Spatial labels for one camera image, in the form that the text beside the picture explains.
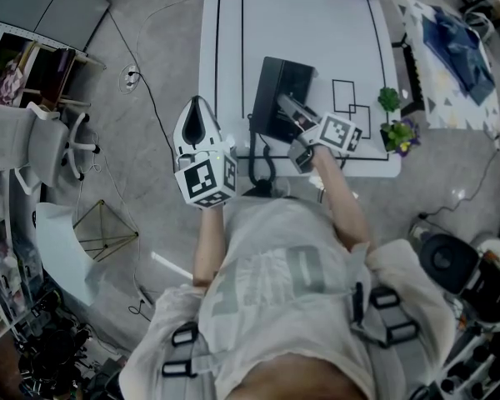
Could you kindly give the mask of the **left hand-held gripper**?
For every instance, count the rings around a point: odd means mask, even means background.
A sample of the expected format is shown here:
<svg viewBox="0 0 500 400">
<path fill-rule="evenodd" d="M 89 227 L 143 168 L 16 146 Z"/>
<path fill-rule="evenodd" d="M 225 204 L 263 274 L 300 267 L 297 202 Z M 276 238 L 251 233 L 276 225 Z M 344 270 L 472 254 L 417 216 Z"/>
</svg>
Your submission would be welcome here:
<svg viewBox="0 0 500 400">
<path fill-rule="evenodd" d="M 204 139 L 198 145 L 198 109 Z M 237 195 L 238 161 L 208 102 L 191 97 L 181 111 L 173 132 L 177 150 L 175 178 L 186 204 L 214 208 Z"/>
</svg>

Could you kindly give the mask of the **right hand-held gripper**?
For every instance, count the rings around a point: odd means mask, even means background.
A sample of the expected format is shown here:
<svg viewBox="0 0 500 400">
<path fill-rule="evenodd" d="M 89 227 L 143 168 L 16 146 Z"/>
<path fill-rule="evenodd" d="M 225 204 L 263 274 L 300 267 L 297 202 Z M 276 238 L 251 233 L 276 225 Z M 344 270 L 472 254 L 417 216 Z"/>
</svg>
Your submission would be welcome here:
<svg viewBox="0 0 500 400">
<path fill-rule="evenodd" d="M 313 149 L 317 145 L 340 155 L 356 151 L 363 131 L 349 119 L 329 112 L 319 117 L 311 108 L 286 94 L 279 94 L 277 104 L 298 129 L 287 156 L 299 173 L 313 170 Z"/>
</svg>

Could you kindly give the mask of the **black device with cable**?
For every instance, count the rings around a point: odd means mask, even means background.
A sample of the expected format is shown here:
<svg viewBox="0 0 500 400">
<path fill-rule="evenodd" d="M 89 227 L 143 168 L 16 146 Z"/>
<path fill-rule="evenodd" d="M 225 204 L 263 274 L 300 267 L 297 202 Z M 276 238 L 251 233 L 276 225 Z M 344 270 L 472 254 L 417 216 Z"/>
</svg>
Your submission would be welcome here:
<svg viewBox="0 0 500 400">
<path fill-rule="evenodd" d="M 291 143 L 298 129 L 278 104 L 285 94 L 300 104 L 306 102 L 316 75 L 314 67 L 275 57 L 262 62 L 257 93 L 250 118 L 250 131 L 284 143 Z"/>
</svg>

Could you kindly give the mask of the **person's right forearm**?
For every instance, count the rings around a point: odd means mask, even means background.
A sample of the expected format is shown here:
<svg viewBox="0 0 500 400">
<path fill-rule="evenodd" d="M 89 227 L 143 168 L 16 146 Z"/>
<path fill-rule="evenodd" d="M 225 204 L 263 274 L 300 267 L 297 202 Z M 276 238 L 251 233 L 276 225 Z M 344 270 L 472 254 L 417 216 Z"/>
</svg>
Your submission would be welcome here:
<svg viewBox="0 0 500 400">
<path fill-rule="evenodd" d="M 322 179 L 333 225 L 340 242 L 348 250 L 361 243 L 372 246 L 367 219 L 330 149 L 316 146 L 313 149 L 312 165 Z"/>
</svg>

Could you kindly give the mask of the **person's left forearm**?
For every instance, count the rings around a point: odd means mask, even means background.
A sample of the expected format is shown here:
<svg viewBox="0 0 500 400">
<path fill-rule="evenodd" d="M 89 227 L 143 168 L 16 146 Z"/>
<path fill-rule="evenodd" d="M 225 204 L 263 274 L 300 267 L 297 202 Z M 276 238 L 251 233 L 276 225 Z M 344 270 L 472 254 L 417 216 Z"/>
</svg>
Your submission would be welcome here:
<svg viewBox="0 0 500 400">
<path fill-rule="evenodd" d="M 195 287 L 210 286 L 223 265 L 226 253 L 223 207 L 202 210 L 192 269 L 192 283 Z"/>
</svg>

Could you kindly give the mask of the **white work table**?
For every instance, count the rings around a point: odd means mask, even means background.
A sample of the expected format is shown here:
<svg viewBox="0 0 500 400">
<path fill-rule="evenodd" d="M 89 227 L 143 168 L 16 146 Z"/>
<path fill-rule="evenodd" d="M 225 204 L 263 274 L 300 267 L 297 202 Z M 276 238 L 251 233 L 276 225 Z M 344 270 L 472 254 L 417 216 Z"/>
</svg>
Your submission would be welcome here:
<svg viewBox="0 0 500 400">
<path fill-rule="evenodd" d="M 357 150 L 347 157 L 349 177 L 394 178 L 401 158 L 387 153 L 380 127 L 398 119 L 378 102 L 381 88 L 397 88 L 388 27 L 378 0 L 204 0 L 199 94 L 217 116 L 222 135 L 236 145 L 238 172 L 268 174 L 262 157 L 248 153 L 271 148 L 281 176 L 293 176 L 288 145 L 249 137 L 248 117 L 265 57 L 316 69 L 307 105 L 316 113 L 336 113 L 362 130 Z"/>
</svg>

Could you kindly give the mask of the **grey office chair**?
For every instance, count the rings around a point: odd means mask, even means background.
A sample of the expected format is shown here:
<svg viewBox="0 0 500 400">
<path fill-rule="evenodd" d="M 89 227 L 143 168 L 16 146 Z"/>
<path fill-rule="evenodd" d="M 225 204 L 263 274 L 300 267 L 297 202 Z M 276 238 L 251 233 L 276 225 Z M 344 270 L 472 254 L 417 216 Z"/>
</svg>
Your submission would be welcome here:
<svg viewBox="0 0 500 400">
<path fill-rule="evenodd" d="M 95 143 L 76 140 L 78 129 L 88 121 L 85 112 L 68 127 L 57 111 L 30 102 L 25 108 L 0 104 L 0 167 L 13 170 L 22 190 L 31 195 L 40 185 L 54 188 L 61 168 L 69 165 L 74 177 L 84 174 L 75 163 L 75 152 L 101 152 Z"/>
</svg>

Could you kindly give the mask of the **white floor power socket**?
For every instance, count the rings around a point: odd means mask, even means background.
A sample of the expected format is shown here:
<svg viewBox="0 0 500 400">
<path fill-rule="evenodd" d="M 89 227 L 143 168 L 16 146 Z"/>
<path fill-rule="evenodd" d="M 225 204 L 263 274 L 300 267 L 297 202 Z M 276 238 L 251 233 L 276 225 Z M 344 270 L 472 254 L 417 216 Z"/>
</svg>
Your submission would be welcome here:
<svg viewBox="0 0 500 400">
<path fill-rule="evenodd" d="M 141 81 L 141 73 L 134 63 L 125 66 L 119 74 L 117 88 L 123 95 L 132 93 Z"/>
</svg>

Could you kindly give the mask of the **small green succulent plant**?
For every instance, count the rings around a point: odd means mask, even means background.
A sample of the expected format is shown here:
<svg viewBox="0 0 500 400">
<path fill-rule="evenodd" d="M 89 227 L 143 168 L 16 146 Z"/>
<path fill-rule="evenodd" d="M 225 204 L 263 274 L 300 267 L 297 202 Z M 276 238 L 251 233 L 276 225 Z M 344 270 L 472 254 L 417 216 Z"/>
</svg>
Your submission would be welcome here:
<svg viewBox="0 0 500 400">
<path fill-rule="evenodd" d="M 401 106 L 398 91 L 392 87 L 382 87 L 377 100 L 386 113 L 394 113 Z"/>
</svg>

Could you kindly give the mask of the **potted plant with purple flowers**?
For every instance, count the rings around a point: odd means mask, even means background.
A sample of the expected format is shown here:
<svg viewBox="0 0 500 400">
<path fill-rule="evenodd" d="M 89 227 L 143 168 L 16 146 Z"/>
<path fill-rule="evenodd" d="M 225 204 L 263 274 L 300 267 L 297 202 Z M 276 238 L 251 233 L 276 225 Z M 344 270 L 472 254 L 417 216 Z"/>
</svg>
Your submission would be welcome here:
<svg viewBox="0 0 500 400">
<path fill-rule="evenodd" d="M 402 158 L 420 145 L 418 125 L 407 117 L 383 123 L 380 134 L 386 152 L 398 154 Z"/>
</svg>

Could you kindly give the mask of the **wooden rack with dark board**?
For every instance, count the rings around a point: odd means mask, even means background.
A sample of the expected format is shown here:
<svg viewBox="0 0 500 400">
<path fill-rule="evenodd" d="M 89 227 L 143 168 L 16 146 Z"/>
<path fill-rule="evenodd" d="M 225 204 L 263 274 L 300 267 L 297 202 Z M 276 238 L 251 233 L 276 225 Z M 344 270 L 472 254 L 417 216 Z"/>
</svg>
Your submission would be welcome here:
<svg viewBox="0 0 500 400">
<path fill-rule="evenodd" d="M 29 87 L 30 75 L 34 72 L 40 55 L 43 56 L 43 60 L 38 88 Z M 52 108 L 63 105 L 89 108 L 91 106 L 90 102 L 73 100 L 64 93 L 74 65 L 78 63 L 83 65 L 91 64 L 103 70 L 107 68 L 102 62 L 72 48 L 54 48 L 32 41 L 19 63 L 23 80 L 19 96 L 22 98 L 27 94 L 38 97 L 43 103 L 49 104 Z"/>
</svg>

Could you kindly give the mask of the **person's white printed shirt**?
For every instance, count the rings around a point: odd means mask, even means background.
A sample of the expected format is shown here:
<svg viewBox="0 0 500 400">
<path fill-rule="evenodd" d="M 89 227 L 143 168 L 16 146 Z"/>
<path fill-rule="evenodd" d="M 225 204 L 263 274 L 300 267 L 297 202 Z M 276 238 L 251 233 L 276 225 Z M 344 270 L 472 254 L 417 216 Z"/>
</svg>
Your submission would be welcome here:
<svg viewBox="0 0 500 400">
<path fill-rule="evenodd" d="M 341 244 L 320 206 L 298 199 L 243 197 L 226 209 L 227 255 L 207 289 L 170 287 L 157 300 L 143 340 L 119 377 L 124 400 L 163 400 L 160 367 L 169 338 L 198 322 L 212 353 L 233 349 L 214 386 L 228 400 L 250 373 L 277 358 L 315 359 L 344 376 L 366 400 L 378 400 L 364 342 L 351 332 L 349 306 L 337 298 L 360 282 L 364 293 L 393 289 L 420 327 L 428 385 L 455 338 L 453 313 L 403 239 L 373 251 Z"/>
</svg>

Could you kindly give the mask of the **dark blue cloth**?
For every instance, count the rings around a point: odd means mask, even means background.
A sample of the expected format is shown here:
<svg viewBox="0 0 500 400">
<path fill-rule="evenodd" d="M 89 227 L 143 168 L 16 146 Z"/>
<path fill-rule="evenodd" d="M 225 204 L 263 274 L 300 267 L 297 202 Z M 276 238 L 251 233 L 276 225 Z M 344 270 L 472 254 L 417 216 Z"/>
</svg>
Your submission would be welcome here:
<svg viewBox="0 0 500 400">
<path fill-rule="evenodd" d="M 442 10 L 422 16 L 423 42 L 456 78 L 461 92 L 481 105 L 495 88 L 475 31 Z"/>
</svg>

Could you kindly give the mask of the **pale blue curved sheet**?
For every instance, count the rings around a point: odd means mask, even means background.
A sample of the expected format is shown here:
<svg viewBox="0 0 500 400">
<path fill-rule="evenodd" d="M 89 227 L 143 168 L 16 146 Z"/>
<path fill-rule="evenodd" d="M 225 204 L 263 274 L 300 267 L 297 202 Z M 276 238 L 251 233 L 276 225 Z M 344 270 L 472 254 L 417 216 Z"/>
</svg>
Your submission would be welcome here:
<svg viewBox="0 0 500 400">
<path fill-rule="evenodd" d="M 36 239 L 44 270 L 83 305 L 94 304 L 105 267 L 93 260 L 73 229 L 73 209 L 48 202 L 36 206 Z"/>
</svg>

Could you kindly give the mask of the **grey flat panel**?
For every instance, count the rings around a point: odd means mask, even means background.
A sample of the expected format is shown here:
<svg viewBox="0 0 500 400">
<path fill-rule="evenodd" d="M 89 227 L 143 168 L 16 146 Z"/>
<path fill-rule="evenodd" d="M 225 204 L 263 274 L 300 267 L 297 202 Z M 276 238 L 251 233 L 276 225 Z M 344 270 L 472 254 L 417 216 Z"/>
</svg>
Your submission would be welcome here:
<svg viewBox="0 0 500 400">
<path fill-rule="evenodd" d="M 0 0 L 0 23 L 83 51 L 109 6 L 107 0 Z"/>
</svg>

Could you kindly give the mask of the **black round seat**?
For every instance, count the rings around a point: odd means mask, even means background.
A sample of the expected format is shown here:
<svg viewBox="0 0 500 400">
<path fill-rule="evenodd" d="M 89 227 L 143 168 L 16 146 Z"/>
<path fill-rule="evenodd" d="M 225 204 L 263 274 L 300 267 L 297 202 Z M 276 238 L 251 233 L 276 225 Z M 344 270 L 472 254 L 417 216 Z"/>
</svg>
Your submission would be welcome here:
<svg viewBox="0 0 500 400">
<path fill-rule="evenodd" d="M 444 233 L 434 234 L 424 241 L 418 257 L 426 274 L 454 296 L 460 295 L 466 287 L 480 259 L 472 246 Z"/>
</svg>

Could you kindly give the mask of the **grey harness with black buckles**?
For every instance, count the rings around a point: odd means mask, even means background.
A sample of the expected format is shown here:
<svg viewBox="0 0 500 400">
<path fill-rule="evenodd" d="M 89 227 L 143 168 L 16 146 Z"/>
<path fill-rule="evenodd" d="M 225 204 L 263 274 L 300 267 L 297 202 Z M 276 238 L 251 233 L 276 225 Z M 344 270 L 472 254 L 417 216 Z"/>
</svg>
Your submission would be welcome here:
<svg viewBox="0 0 500 400">
<path fill-rule="evenodd" d="M 358 282 L 337 298 L 350 307 L 351 332 L 365 343 L 377 369 L 377 400 L 428 400 L 428 361 L 420 327 L 404 312 L 398 294 L 377 286 L 367 295 Z M 169 356 L 160 367 L 163 400 L 220 400 L 215 377 L 234 357 L 233 349 L 211 352 L 198 322 L 185 322 L 169 338 Z"/>
</svg>

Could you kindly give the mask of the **white metal shelf rack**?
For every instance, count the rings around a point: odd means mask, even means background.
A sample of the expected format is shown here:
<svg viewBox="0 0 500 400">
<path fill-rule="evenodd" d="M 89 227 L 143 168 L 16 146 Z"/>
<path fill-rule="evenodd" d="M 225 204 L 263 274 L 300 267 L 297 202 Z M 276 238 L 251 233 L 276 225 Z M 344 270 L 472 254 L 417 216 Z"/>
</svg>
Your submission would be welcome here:
<svg viewBox="0 0 500 400">
<path fill-rule="evenodd" d="M 35 242 L 33 215 L 44 193 L 39 185 L 27 195 L 14 170 L 0 164 L 0 339 L 26 318 L 33 303 L 23 281 L 22 260 L 13 251 L 13 234 Z"/>
</svg>

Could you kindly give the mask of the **white bag with orange patch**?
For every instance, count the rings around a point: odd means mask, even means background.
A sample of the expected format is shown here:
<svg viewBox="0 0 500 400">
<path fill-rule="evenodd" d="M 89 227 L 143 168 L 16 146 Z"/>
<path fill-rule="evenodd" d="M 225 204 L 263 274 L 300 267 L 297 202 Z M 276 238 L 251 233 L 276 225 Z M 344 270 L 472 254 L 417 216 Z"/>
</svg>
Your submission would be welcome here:
<svg viewBox="0 0 500 400">
<path fill-rule="evenodd" d="M 493 255 L 500 262 L 500 238 L 489 232 L 479 233 L 472 241 L 471 246 L 483 256 Z"/>
</svg>

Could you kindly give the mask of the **white storage rack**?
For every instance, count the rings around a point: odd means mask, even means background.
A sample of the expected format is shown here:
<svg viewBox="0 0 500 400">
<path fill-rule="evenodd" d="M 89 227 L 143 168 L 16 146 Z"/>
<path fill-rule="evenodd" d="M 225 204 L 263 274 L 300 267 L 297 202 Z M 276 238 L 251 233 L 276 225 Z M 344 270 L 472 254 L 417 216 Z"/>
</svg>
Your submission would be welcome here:
<svg viewBox="0 0 500 400">
<path fill-rule="evenodd" d="M 500 332 L 465 332 L 435 382 L 432 400 L 500 400 Z"/>
</svg>

